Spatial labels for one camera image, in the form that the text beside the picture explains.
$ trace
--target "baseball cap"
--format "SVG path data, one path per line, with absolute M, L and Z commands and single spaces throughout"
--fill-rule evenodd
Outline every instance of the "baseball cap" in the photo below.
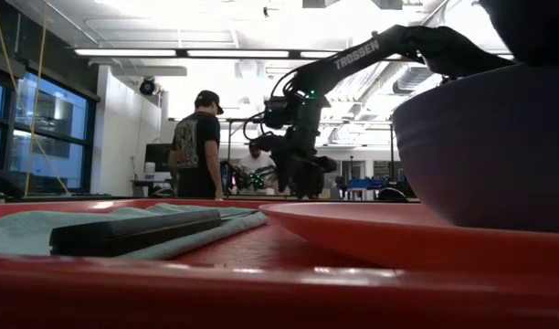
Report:
M 220 105 L 220 99 L 215 92 L 211 90 L 202 90 L 198 93 L 198 96 L 196 96 L 195 106 L 199 104 L 210 105 L 211 103 L 216 104 L 216 107 L 218 108 L 218 112 L 216 114 L 224 113 L 223 108 L 221 108 Z

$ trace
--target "person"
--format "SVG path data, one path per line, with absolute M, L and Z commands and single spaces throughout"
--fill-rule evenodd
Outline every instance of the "person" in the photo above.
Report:
M 168 167 L 179 197 L 223 197 L 218 146 L 223 114 L 220 99 L 210 90 L 202 90 L 195 100 L 195 112 L 176 125 Z
M 239 168 L 247 174 L 253 174 L 269 166 L 276 166 L 275 162 L 269 157 L 268 154 L 261 152 L 261 150 L 254 144 L 249 144 L 249 154 L 239 161 Z M 264 181 L 265 188 L 275 188 L 275 175 L 267 175 Z M 255 192 L 254 188 L 249 189 L 250 192 Z

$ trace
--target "computer monitor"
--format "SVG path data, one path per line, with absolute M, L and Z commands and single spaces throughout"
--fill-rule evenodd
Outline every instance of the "computer monitor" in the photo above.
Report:
M 169 143 L 151 143 L 145 146 L 145 162 L 155 163 L 156 173 L 167 173 L 168 154 L 171 150 Z

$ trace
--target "yellow cable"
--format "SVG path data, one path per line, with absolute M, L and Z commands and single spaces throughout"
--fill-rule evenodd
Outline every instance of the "yellow cable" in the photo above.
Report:
M 44 27 L 42 29 L 42 44 L 40 47 L 40 62 L 39 62 L 39 68 L 38 68 L 38 81 L 37 81 L 37 91 L 36 91 L 36 97 L 34 100 L 35 106 L 34 106 L 34 111 L 32 113 L 32 124 L 30 125 L 30 131 L 32 132 L 31 134 L 31 139 L 30 139 L 30 154 L 29 157 L 31 158 L 32 156 L 32 143 L 36 142 L 36 145 L 38 146 L 38 148 L 40 149 L 40 152 L 42 153 L 42 155 L 44 156 L 44 159 L 47 161 L 48 166 L 50 167 L 50 169 L 52 170 L 52 172 L 54 173 L 54 175 L 56 176 L 56 179 L 58 180 L 58 182 L 60 183 L 60 185 L 62 186 L 62 188 L 64 189 L 65 193 L 69 193 L 69 190 L 67 189 L 67 187 L 64 185 L 64 183 L 62 183 L 62 179 L 60 179 L 60 176 L 58 175 L 58 172 L 56 171 L 56 169 L 54 168 L 54 165 L 52 164 L 52 162 L 50 162 L 50 159 L 48 158 L 48 156 L 46 155 L 46 152 L 44 152 L 44 148 L 42 147 L 42 145 L 40 144 L 40 141 L 38 139 L 35 138 L 34 135 L 34 131 L 35 131 L 35 120 L 34 118 L 36 117 L 36 109 L 37 109 L 37 95 L 38 95 L 38 87 L 39 87 L 39 83 L 40 83 L 40 77 L 41 77 L 41 73 L 42 73 L 42 62 L 43 62 L 43 57 L 44 57 L 44 46 L 46 43 L 46 25 L 47 25 L 47 12 L 45 11 L 44 14 Z M 4 52 L 4 58 L 5 58 L 5 64 L 7 65 L 7 70 L 9 72 L 10 78 L 12 79 L 12 84 L 14 86 L 14 91 L 16 92 L 16 96 L 18 98 L 19 104 L 20 104 L 20 108 L 22 110 L 24 110 L 26 107 L 24 106 L 24 103 L 22 101 L 22 97 L 20 96 L 20 93 L 17 89 L 17 84 L 16 84 L 16 78 L 14 77 L 14 71 L 12 71 L 12 64 L 10 63 L 9 57 L 7 56 L 7 48 L 5 47 L 5 40 L 4 40 L 4 33 L 2 32 L 2 28 L 0 25 L 0 43 L 2 46 L 2 50 Z M 28 194 L 28 188 L 29 188 L 29 175 L 30 175 L 30 171 L 32 168 L 28 167 L 26 170 L 26 189 L 24 191 L 24 196 L 27 196 Z

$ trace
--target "gray cloth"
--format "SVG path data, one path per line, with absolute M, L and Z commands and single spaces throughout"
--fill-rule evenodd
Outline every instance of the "gray cloth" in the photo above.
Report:
M 109 214 L 65 213 L 55 211 L 27 211 L 0 218 L 0 254 L 29 256 L 50 255 L 48 245 L 53 228 L 69 225 L 88 224 L 100 221 L 138 218 L 213 209 L 198 206 L 174 206 L 157 204 L 146 209 L 123 207 Z M 251 209 L 234 207 L 216 208 L 221 216 L 245 213 Z M 199 232 L 139 249 L 118 258 L 127 260 L 167 260 L 186 251 L 199 248 L 207 243 L 229 237 L 239 232 L 258 227 L 267 222 L 261 213 L 232 218 L 218 228 Z

